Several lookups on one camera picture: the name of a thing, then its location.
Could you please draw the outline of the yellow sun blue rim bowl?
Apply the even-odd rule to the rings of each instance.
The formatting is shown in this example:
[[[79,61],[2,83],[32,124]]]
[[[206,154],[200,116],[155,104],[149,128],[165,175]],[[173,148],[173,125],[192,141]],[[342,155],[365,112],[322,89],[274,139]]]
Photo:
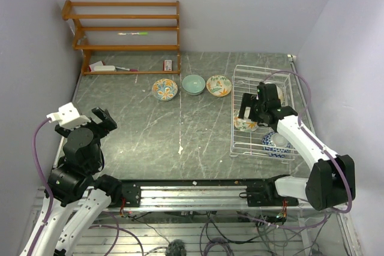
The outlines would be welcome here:
[[[283,90],[280,87],[278,87],[278,86],[276,88],[277,88],[278,98],[279,98],[280,102],[283,104],[284,103],[284,93],[283,93]]]

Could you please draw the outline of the light teal bowl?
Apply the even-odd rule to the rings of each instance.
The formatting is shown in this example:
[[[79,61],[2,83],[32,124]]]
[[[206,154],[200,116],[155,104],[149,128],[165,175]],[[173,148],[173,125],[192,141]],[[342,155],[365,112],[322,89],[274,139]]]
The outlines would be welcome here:
[[[205,79],[196,74],[190,74],[182,79],[182,88],[190,95],[199,95],[206,87]]]

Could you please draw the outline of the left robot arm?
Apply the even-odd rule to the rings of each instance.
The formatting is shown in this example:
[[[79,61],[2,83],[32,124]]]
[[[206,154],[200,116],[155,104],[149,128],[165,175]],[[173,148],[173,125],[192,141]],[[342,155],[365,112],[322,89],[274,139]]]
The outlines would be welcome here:
[[[44,124],[54,122],[55,131],[66,139],[59,159],[45,177],[32,149],[35,168],[45,187],[37,223],[21,255],[71,255],[82,233],[108,206],[122,200],[122,182],[104,174],[101,139],[117,128],[108,110],[93,108],[95,122],[81,114],[73,103],[61,106],[46,116]]]

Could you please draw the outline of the blue orange floral bowl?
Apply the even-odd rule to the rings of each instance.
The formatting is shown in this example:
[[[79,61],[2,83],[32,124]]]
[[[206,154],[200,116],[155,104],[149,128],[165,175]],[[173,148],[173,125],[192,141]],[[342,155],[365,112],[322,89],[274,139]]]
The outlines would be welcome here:
[[[178,85],[171,79],[159,79],[152,85],[152,95],[160,101],[170,101],[178,93]]]

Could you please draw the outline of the leaf and orange flower bowl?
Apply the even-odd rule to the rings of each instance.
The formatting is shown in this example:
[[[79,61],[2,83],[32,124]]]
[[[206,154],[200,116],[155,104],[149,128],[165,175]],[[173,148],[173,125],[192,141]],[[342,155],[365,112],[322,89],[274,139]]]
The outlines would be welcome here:
[[[239,110],[234,111],[234,127],[242,132],[253,132],[257,129],[257,123],[249,119],[250,109],[247,107],[243,118],[239,118]]]

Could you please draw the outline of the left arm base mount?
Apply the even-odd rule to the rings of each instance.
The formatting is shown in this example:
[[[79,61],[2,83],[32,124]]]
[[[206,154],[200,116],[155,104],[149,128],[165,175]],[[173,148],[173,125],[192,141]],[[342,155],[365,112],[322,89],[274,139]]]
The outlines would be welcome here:
[[[142,190],[140,186],[135,182],[123,181],[121,194],[116,202],[112,203],[110,207],[121,207],[125,203],[124,207],[139,207],[141,202]]]

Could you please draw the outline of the red patterned bowl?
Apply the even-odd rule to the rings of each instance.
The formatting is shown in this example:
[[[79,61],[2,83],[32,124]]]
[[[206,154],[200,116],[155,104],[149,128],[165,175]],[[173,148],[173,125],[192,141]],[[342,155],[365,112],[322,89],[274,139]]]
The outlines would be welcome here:
[[[291,143],[277,132],[271,131],[262,138],[262,150],[273,158],[286,158],[292,149]]]

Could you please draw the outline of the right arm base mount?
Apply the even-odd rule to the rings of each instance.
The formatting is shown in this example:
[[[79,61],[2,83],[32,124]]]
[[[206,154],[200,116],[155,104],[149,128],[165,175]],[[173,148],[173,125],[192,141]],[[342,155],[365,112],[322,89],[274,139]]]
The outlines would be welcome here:
[[[257,184],[248,186],[245,192],[240,192],[239,197],[246,199],[248,207],[267,206],[298,206],[297,198],[280,196],[277,193],[274,183]]]

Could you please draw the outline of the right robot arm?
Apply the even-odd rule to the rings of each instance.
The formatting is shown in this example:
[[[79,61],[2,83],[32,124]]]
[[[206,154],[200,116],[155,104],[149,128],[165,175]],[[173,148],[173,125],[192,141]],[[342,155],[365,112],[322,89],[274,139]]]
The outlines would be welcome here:
[[[256,94],[244,93],[239,117],[270,127],[284,137],[302,156],[310,175],[308,178],[279,176],[265,189],[265,200],[275,206],[286,197],[308,202],[316,210],[336,208],[341,204],[352,208],[356,197],[355,163],[349,155],[340,155],[322,143],[301,121],[291,106],[282,106],[277,87],[261,82]]]

